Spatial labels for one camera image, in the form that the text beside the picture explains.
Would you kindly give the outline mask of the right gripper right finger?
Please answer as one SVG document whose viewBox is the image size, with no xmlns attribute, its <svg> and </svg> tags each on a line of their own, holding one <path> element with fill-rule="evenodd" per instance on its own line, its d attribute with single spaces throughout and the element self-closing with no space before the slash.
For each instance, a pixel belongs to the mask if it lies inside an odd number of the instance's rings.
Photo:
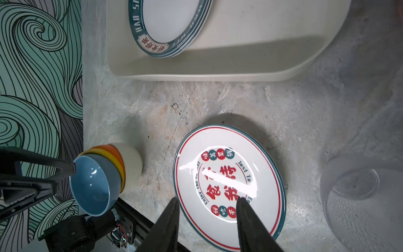
<svg viewBox="0 0 403 252">
<path fill-rule="evenodd" d="M 283 252 L 244 197 L 236 204 L 241 252 Z"/>
</svg>

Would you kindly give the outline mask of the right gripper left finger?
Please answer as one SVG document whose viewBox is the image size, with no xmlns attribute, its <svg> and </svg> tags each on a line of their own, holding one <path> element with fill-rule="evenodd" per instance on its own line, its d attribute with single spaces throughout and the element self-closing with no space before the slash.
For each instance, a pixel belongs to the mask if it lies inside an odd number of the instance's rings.
<svg viewBox="0 0 403 252">
<path fill-rule="evenodd" d="M 179 202 L 173 197 L 136 252 L 176 252 Z"/>
</svg>

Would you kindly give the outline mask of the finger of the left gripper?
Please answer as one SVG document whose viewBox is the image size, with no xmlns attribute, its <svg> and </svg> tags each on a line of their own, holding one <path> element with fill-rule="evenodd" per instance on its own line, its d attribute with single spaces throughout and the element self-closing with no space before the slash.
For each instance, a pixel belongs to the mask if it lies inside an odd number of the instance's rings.
<svg viewBox="0 0 403 252">
<path fill-rule="evenodd" d="M 49 178 L 23 176 L 23 163 L 55 168 L 56 174 Z M 1 196 L 6 204 L 1 209 L 1 222 L 55 195 L 58 183 L 75 173 L 73 162 L 17 147 L 1 148 Z"/>
</svg>

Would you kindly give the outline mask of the green rim lettered plate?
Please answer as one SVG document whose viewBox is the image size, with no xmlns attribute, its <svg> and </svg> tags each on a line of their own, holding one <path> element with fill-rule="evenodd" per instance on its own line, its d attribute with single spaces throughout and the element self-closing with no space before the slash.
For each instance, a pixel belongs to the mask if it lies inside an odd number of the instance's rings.
<svg viewBox="0 0 403 252">
<path fill-rule="evenodd" d="M 213 1 L 128 1 L 128 18 L 138 47 L 154 58 L 172 58 L 196 39 Z"/>
</svg>

